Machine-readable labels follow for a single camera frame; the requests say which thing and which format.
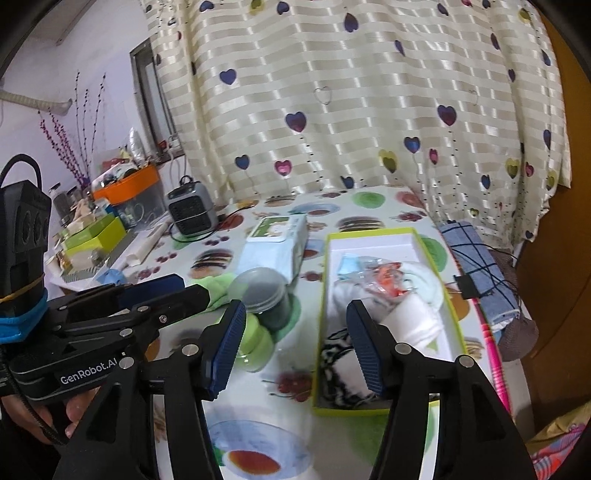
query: jar lid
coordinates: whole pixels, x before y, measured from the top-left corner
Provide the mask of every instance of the jar lid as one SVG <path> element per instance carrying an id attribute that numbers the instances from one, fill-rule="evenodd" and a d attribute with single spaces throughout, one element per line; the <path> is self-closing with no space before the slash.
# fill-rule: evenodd
<path id="1" fill-rule="evenodd" d="M 241 300 L 250 313 L 260 313 L 274 307 L 286 292 L 283 275 L 267 267 L 246 270 L 228 287 L 228 297 Z"/>

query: window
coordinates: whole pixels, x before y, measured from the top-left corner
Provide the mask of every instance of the window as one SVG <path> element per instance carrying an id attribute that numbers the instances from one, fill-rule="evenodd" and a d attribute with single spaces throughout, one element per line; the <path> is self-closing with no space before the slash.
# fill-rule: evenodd
<path id="1" fill-rule="evenodd" d="M 167 152 L 169 147 L 174 158 L 183 155 L 183 147 L 178 141 L 173 119 L 156 75 L 150 41 L 142 42 L 130 55 L 135 99 L 150 149 L 157 152 L 160 163 L 170 159 Z"/>

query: open cardboard box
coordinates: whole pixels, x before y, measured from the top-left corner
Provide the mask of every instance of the open cardboard box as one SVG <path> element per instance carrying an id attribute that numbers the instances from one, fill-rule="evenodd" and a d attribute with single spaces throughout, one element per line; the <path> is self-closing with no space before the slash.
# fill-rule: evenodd
<path id="1" fill-rule="evenodd" d="M 312 386 L 313 410 L 323 416 L 371 416 L 389 412 L 389 402 L 376 400 L 355 409 L 337 408 L 322 396 L 324 372 L 320 369 L 320 351 L 324 340 L 338 328 L 329 326 L 327 321 L 328 300 L 332 298 L 332 288 L 338 279 L 337 271 L 345 253 L 360 257 L 376 257 L 393 262 L 421 262 L 428 265 L 439 277 L 433 258 L 414 228 L 379 229 L 361 232 L 332 233 L 326 241 L 324 258 L 324 292 L 320 317 L 316 374 Z M 466 354 L 466 345 L 459 327 L 459 320 L 453 308 L 447 289 L 441 282 L 444 302 L 439 310 L 444 328 L 435 340 L 436 358 L 453 361 Z"/>

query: blue gripper pad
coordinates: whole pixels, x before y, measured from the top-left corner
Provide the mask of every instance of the blue gripper pad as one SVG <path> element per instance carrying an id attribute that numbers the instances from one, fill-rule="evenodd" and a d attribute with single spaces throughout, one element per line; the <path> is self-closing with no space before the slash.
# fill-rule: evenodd
<path id="1" fill-rule="evenodd" d="M 232 300 L 218 324 L 226 329 L 212 361 L 210 394 L 216 398 L 226 388 L 232 372 L 238 347 L 246 328 L 246 307 L 239 300 Z"/>
<path id="2" fill-rule="evenodd" d="M 382 395 L 385 389 L 382 366 L 386 360 L 383 356 L 387 353 L 374 343 L 380 340 L 380 332 L 361 300 L 353 300 L 349 303 L 347 328 L 363 371 L 363 377 L 365 377 L 365 383 L 372 392 Z"/>

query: rubber band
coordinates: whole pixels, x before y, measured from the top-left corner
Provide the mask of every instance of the rubber band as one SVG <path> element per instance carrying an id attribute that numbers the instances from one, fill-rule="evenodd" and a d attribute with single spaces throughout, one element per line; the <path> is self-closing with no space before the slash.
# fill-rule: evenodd
<path id="1" fill-rule="evenodd" d="M 1 303 L 6 303 L 6 302 L 11 301 L 11 300 L 14 300 L 14 299 L 17 299 L 21 295 L 27 293 L 32 288 L 36 287 L 37 284 L 39 284 L 39 282 L 41 280 L 43 280 L 43 277 L 45 277 L 45 274 L 42 274 L 41 277 L 39 277 L 36 280 L 33 280 L 31 283 L 29 283 L 29 285 L 25 285 L 23 288 L 19 288 L 16 292 L 11 293 L 10 295 L 6 295 L 4 298 L 0 299 L 0 304 Z"/>

